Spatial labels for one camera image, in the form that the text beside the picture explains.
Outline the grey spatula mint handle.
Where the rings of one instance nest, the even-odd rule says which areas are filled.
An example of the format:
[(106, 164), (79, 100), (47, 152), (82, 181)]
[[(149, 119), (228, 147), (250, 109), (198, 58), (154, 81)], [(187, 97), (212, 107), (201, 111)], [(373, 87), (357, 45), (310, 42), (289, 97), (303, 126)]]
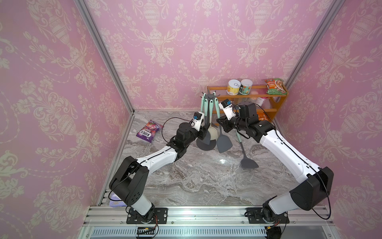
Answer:
[(239, 144), (241, 146), (242, 153), (243, 153), (243, 159), (240, 162), (241, 167), (243, 169), (256, 169), (256, 168), (259, 168), (259, 165), (254, 160), (252, 160), (252, 159), (247, 157), (240, 134), (238, 132), (236, 132), (236, 135), (237, 135), (237, 138), (238, 138), (238, 141), (239, 141)]
[[(220, 115), (219, 102), (218, 102), (217, 98), (214, 99), (214, 104), (215, 104), (217, 120), (218, 120), (218, 119), (220, 119), (221, 115)], [(231, 149), (233, 144), (232, 144), (230, 138), (223, 134), (222, 126), (220, 124), (219, 124), (219, 131), (220, 131), (220, 133), (219, 133), (219, 136), (216, 140), (216, 146), (217, 146), (219, 153), (224, 153), (224, 152), (228, 151), (229, 149)]]

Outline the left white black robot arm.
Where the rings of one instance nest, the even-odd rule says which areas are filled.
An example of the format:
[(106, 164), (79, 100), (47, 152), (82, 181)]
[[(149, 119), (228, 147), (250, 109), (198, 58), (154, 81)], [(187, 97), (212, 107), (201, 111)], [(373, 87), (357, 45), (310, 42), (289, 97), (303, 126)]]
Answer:
[(205, 139), (209, 127), (195, 119), (192, 123), (183, 122), (162, 149), (137, 159), (125, 158), (109, 183), (110, 191), (145, 221), (151, 220), (155, 206), (143, 194), (148, 176), (182, 158), (192, 142)]

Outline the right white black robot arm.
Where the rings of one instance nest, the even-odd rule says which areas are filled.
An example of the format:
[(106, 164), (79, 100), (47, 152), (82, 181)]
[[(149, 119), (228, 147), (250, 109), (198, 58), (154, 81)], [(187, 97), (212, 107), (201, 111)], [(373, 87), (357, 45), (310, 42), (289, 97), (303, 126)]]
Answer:
[(294, 148), (276, 127), (268, 120), (259, 120), (257, 106), (253, 102), (243, 102), (234, 112), (233, 104), (225, 100), (218, 104), (224, 111), (217, 122), (225, 132), (235, 129), (243, 137), (252, 138), (260, 143), (292, 173), (299, 183), (294, 189), (281, 196), (275, 196), (263, 204), (262, 217), (267, 223), (273, 223), (279, 215), (295, 209), (309, 211), (328, 199), (334, 173), (329, 167), (320, 167)]

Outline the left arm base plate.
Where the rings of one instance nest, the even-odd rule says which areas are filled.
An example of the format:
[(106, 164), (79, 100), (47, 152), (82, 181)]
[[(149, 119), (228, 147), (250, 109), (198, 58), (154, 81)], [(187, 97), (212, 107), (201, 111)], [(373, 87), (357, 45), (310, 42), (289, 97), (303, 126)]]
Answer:
[(141, 215), (135, 209), (129, 208), (126, 219), (127, 224), (167, 224), (168, 208), (150, 209), (147, 214)]

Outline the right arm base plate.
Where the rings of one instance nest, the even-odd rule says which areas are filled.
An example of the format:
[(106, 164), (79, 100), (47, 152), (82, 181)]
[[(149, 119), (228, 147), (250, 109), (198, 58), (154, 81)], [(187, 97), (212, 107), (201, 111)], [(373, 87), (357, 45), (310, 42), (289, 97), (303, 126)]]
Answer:
[(244, 216), (248, 219), (250, 224), (289, 224), (287, 213), (280, 215), (274, 214), (270, 209), (262, 207), (247, 208)]

